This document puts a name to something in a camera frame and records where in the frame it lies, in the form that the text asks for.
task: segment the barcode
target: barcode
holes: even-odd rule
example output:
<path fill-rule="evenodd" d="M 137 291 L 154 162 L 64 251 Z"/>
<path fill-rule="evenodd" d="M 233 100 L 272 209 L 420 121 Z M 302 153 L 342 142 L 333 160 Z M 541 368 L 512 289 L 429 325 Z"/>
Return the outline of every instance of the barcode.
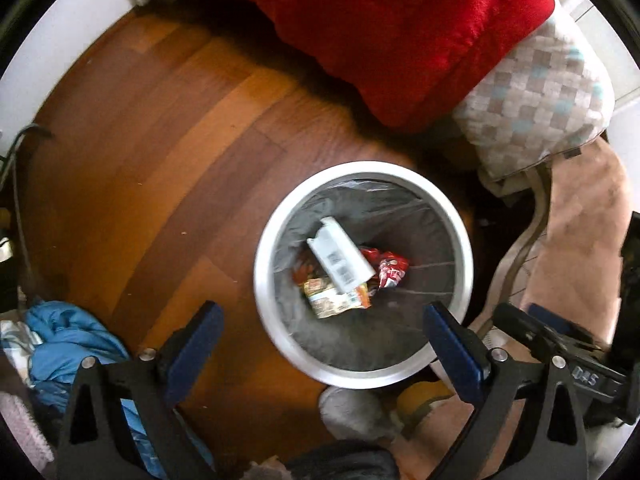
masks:
<path fill-rule="evenodd" d="M 339 267 L 337 272 L 338 274 L 340 274 L 340 276 L 343 278 L 343 280 L 346 283 L 353 281 L 353 273 L 351 272 L 351 269 L 349 269 L 349 267 L 347 266 Z"/>
<path fill-rule="evenodd" d="M 334 251 L 333 253 L 329 253 L 326 256 L 326 259 L 329 260 L 332 264 L 339 264 L 344 260 L 342 255 L 338 251 Z"/>
<path fill-rule="evenodd" d="M 358 296 L 358 293 L 355 290 L 347 292 L 347 299 L 349 301 L 349 304 L 351 305 L 361 305 L 360 297 Z"/>

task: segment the dark fabric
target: dark fabric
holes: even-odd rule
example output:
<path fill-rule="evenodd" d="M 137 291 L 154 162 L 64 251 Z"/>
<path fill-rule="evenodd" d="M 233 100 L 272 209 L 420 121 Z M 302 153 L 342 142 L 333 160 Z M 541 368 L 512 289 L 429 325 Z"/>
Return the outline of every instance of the dark fabric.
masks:
<path fill-rule="evenodd" d="M 363 440 L 337 440 L 286 464 L 294 480 L 398 480 L 391 453 Z"/>

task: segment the wooden floor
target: wooden floor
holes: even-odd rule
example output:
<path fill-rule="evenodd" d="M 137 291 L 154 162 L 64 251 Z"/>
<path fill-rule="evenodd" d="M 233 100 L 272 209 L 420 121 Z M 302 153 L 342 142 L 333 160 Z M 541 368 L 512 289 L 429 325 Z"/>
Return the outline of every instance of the wooden floor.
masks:
<path fill-rule="evenodd" d="M 421 165 L 414 139 L 386 131 L 253 6 L 188 7 L 123 18 L 40 111 L 54 139 L 23 160 L 20 186 L 36 291 L 87 308 L 133 352 L 217 301 L 225 332 L 182 409 L 218 458 L 286 459 L 330 436 L 323 386 L 280 356 L 256 312 L 252 264 L 271 212 L 350 160 L 417 168 L 468 226 L 473 209 L 456 180 Z"/>

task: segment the yellow object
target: yellow object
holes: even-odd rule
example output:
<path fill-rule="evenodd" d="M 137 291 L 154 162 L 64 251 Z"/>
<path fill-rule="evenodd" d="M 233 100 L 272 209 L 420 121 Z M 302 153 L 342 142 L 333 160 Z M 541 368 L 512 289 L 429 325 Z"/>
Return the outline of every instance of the yellow object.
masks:
<path fill-rule="evenodd" d="M 412 420 L 414 413 L 426 403 L 451 397 L 452 395 L 452 391 L 442 381 L 415 383 L 398 396 L 396 410 L 400 420 L 407 423 Z"/>

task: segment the pillow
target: pillow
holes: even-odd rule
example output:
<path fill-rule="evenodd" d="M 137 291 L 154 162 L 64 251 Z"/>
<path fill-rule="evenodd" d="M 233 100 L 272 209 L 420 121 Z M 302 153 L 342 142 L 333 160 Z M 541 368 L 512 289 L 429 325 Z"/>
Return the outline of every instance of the pillow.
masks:
<path fill-rule="evenodd" d="M 556 0 L 549 19 L 469 92 L 453 118 L 490 178 L 500 180 L 593 140 L 614 101 L 607 70 Z"/>

